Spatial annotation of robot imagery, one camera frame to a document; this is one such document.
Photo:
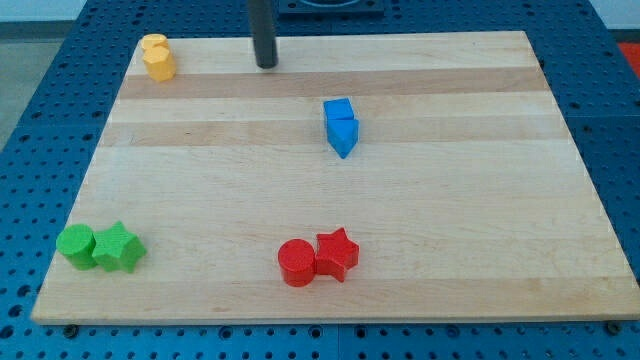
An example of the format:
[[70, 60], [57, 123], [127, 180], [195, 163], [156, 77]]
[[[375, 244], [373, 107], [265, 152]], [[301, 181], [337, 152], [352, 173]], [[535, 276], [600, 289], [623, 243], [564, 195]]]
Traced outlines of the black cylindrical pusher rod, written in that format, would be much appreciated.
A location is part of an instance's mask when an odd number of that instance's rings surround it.
[[256, 65], [271, 69], [278, 65], [276, 29], [271, 0], [248, 0], [247, 12]]

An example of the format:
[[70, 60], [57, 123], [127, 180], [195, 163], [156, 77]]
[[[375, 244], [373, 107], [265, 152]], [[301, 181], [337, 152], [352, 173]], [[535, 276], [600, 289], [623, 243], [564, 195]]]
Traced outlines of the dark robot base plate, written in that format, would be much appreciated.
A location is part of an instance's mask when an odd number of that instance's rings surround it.
[[383, 0], [277, 0], [279, 16], [381, 15]]

